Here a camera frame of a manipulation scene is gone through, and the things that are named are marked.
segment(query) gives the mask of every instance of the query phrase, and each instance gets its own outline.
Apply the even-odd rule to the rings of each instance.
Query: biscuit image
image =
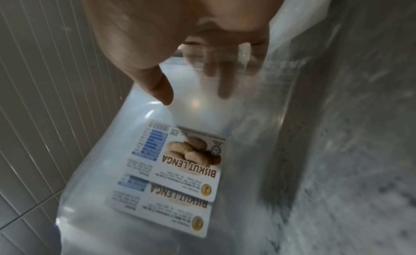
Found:
[[[209,157],[196,151],[186,153],[185,159],[205,167],[209,167],[211,165],[211,159]]]
[[[173,142],[168,144],[167,150],[185,155],[188,152],[192,152],[194,149],[189,144]]]
[[[203,152],[207,149],[207,143],[205,143],[202,139],[196,137],[187,137],[186,141],[187,144],[192,146],[196,151]]]
[[[211,165],[221,164],[221,156],[213,155],[211,151],[205,151],[204,154],[211,159]]]
[[[165,156],[170,156],[170,157],[173,157],[173,158],[178,158],[178,159],[181,159],[181,160],[185,160],[185,157],[183,156],[183,154],[180,154],[178,152],[173,152],[173,151],[166,152]]]

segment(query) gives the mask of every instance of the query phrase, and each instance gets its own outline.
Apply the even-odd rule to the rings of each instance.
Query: grey marble surface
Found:
[[[280,132],[259,254],[416,254],[415,35],[416,0],[333,0],[290,43],[312,60]]]

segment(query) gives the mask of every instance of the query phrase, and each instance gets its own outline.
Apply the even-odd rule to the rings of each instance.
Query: sticker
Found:
[[[128,172],[213,202],[226,139],[149,120],[127,162]]]
[[[165,186],[124,173],[106,205],[131,215],[204,238],[211,204]]]

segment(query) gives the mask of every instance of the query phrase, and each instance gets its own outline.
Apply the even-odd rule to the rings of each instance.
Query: halal logo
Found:
[[[214,145],[214,146],[211,148],[211,153],[212,153],[213,155],[219,155],[219,154],[221,153],[221,148],[220,148],[218,145]]]

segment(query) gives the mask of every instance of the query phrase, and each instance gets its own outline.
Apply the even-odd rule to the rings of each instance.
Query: yellow circular logo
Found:
[[[203,196],[209,196],[211,195],[211,186],[208,184],[205,184],[201,187],[201,193]]]
[[[202,221],[202,218],[199,216],[196,216],[193,220],[192,220],[192,228],[196,231],[201,230],[202,227],[204,226],[204,221]]]

